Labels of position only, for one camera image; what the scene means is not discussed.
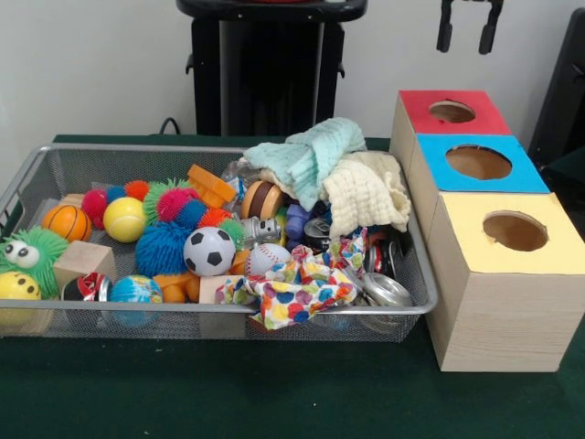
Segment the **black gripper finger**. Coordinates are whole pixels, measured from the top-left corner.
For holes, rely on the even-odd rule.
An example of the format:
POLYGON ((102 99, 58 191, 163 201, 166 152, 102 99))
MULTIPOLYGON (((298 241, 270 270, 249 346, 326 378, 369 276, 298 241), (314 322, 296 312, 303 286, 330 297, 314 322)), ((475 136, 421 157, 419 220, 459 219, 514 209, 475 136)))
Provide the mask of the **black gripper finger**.
POLYGON ((490 10, 486 23, 482 29, 480 37, 478 52, 481 55, 487 55, 492 52, 493 44, 495 41, 495 32, 499 17, 503 10, 503 0, 488 0, 490 4, 490 10))
POLYGON ((436 49, 447 53, 452 41, 452 4, 453 0, 441 0, 441 18, 437 36, 436 49))

